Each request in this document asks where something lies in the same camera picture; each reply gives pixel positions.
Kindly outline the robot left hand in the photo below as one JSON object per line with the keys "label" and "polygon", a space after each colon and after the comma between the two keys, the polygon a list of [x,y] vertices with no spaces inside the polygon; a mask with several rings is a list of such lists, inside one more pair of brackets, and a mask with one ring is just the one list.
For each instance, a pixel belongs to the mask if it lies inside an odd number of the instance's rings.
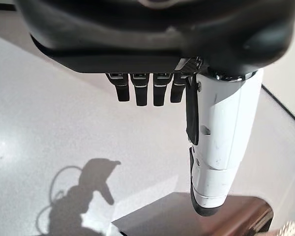
{"label": "robot left hand", "polygon": [[264,67],[288,50],[295,0],[17,0],[36,47],[63,66],[104,73],[139,106],[186,96],[191,201],[224,204],[244,157]]}

